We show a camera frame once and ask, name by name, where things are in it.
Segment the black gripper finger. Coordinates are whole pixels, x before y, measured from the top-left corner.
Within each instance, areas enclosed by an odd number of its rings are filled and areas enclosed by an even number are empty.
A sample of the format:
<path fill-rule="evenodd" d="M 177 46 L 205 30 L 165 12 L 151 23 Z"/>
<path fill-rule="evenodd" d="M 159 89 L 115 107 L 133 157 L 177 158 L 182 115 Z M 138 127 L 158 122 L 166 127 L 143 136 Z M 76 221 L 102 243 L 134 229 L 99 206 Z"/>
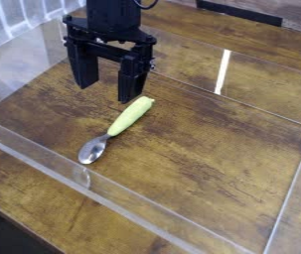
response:
<path fill-rule="evenodd" d="M 146 77 L 143 62 L 134 57 L 124 57 L 118 72 L 118 101 L 122 104 L 142 93 Z"/>
<path fill-rule="evenodd" d="M 86 89 L 99 79 L 98 56 L 90 51 L 87 45 L 67 42 L 67 49 L 75 83 L 80 89 Z"/>

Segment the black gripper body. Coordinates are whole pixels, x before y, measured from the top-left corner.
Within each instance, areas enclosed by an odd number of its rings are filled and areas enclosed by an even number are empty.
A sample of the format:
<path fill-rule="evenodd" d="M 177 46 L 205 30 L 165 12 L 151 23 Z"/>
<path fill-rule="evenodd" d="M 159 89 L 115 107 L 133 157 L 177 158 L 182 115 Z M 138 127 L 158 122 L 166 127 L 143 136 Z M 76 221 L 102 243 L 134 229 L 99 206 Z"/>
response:
<path fill-rule="evenodd" d="M 142 0 L 86 0 L 86 16 L 63 18 L 66 46 L 67 42 L 87 45 L 98 57 L 116 62 L 134 57 L 151 69 L 157 39 L 141 30 L 141 15 L 155 5 L 157 0 L 149 4 Z"/>

